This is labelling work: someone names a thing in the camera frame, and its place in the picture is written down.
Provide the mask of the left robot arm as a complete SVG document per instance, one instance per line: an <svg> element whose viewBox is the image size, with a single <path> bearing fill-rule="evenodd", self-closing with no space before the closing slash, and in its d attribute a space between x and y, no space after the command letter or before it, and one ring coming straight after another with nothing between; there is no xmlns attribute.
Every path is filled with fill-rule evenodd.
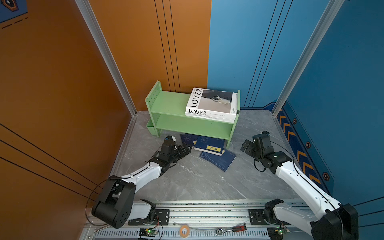
<svg viewBox="0 0 384 240"><path fill-rule="evenodd" d="M104 186L92 206L92 216L115 229L130 220L139 219L148 225L155 222L156 205L144 199L135 201L135 194L189 155L192 148L185 143L177 145L171 136L167 137L142 168L122 177L112 175L102 182Z"/></svg>

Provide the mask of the white LOVER book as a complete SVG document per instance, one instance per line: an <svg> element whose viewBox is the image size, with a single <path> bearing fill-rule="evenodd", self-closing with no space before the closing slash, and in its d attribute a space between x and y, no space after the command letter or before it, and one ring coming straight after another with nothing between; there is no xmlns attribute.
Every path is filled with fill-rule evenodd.
<svg viewBox="0 0 384 240"><path fill-rule="evenodd" d="M237 110L238 93L193 88L185 113L235 120Z"/></svg>

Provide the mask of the green two-tier shelf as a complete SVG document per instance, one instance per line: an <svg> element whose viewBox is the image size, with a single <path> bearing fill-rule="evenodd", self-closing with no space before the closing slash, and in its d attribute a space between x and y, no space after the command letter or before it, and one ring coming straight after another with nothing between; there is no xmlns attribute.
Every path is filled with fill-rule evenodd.
<svg viewBox="0 0 384 240"><path fill-rule="evenodd" d="M149 132L156 137L159 137L163 130L167 130L224 139L228 148L240 116L240 104L237 104L237 114L232 124L186 116L188 100L188 94L164 91L161 82L156 81L145 99L151 117L147 123Z"/></svg>

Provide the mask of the small circuit board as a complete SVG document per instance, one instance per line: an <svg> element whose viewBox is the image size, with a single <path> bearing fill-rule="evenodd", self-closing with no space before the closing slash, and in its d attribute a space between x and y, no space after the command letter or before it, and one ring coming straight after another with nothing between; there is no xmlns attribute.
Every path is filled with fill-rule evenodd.
<svg viewBox="0 0 384 240"><path fill-rule="evenodd" d="M140 240L154 240L157 237L160 237L160 232L158 229L140 229L138 238Z"/></svg>
<svg viewBox="0 0 384 240"><path fill-rule="evenodd" d="M283 240L284 235L287 233L286 229L280 229L280 228L276 228L276 229L267 228L267 230L271 240Z"/></svg>

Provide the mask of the small circuit board right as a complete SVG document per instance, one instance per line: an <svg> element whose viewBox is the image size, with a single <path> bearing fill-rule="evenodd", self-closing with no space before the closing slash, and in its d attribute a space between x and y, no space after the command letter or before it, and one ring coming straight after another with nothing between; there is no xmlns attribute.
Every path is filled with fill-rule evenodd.
<svg viewBox="0 0 384 240"><path fill-rule="evenodd" d="M280 228L276 228L276 229L267 228L267 230L271 240L283 240L284 235L287 233L286 229L280 229Z"/></svg>

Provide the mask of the white book with brown pattern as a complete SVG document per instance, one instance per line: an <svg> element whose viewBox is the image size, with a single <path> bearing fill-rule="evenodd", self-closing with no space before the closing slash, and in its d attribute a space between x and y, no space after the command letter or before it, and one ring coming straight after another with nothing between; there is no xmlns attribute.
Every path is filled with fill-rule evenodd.
<svg viewBox="0 0 384 240"><path fill-rule="evenodd" d="M205 120L212 120L212 121L217 121L217 122L225 122L225 123L230 123L230 124L235 123L235 120L231 120L231 119L200 116L200 115L195 115L195 114L190 114L190 113L185 113L185 116L193 117L193 118L200 118L200 119L205 119Z"/></svg>

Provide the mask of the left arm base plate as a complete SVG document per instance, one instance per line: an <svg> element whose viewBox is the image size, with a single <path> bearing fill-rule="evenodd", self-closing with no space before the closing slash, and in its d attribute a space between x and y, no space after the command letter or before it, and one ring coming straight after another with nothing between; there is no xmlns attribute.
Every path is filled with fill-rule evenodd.
<svg viewBox="0 0 384 240"><path fill-rule="evenodd" d="M135 219L129 220L129 226L154 226L158 223L163 226L167 226L170 220L170 210L169 209L156 209L156 214L153 220L145 220L145 219Z"/></svg>

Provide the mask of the tape roll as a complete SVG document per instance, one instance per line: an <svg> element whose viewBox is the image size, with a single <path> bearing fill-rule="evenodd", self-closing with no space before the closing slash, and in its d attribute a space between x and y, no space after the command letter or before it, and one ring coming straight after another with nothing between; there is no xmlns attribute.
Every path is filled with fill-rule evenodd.
<svg viewBox="0 0 384 240"><path fill-rule="evenodd" d="M188 225L181 225L179 229L180 237L185 239L190 235L190 227Z"/></svg>

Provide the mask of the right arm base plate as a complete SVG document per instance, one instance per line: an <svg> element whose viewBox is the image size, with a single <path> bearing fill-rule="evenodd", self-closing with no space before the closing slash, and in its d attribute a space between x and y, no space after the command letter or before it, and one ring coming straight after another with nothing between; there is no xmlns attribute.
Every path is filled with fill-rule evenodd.
<svg viewBox="0 0 384 240"><path fill-rule="evenodd" d="M256 226L256 225L260 225L260 226L289 225L289 223L287 223L287 222L281 222L281 221L277 221L277 220L276 221L273 220L272 222L268 222L266 217L265 217L264 210L262 210L262 209L249 209L248 214L249 214L249 219L250 219L250 223L252 226Z"/></svg>

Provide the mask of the blue book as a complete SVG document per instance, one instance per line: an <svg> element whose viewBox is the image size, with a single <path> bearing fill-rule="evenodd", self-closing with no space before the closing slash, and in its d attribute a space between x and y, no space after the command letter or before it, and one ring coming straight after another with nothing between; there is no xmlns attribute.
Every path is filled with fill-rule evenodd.
<svg viewBox="0 0 384 240"><path fill-rule="evenodd" d="M201 152L200 158L210 162L211 164L218 167L223 172L226 172L233 161L236 159L236 155L226 149L223 150L221 156L214 155L207 152Z"/></svg>
<svg viewBox="0 0 384 240"><path fill-rule="evenodd" d="M194 149L197 151L221 156L224 151L225 140L205 136L199 136Z"/></svg>
<svg viewBox="0 0 384 240"><path fill-rule="evenodd" d="M199 138L198 135L193 135L193 134L181 134L181 141L182 141L182 147L188 148L191 150L197 143L197 140Z"/></svg>

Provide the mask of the small circuit board left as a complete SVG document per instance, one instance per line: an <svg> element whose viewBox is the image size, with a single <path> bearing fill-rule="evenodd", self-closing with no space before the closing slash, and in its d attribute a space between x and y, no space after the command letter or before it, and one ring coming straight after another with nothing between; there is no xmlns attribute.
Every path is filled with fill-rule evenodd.
<svg viewBox="0 0 384 240"><path fill-rule="evenodd" d="M154 240L157 237L160 237L160 232L158 229L140 229L138 238L140 240Z"/></svg>

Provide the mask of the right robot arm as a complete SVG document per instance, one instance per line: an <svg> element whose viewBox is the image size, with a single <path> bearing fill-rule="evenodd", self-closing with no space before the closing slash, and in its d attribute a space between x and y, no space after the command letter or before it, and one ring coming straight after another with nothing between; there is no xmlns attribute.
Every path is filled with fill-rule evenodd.
<svg viewBox="0 0 384 240"><path fill-rule="evenodd" d="M286 182L307 204L313 214L295 209L283 200L265 204L265 221L269 224L287 222L315 240L357 240L359 238L358 212L350 204L342 205L314 184L284 152L276 152L267 131L245 140L241 151L255 162Z"/></svg>

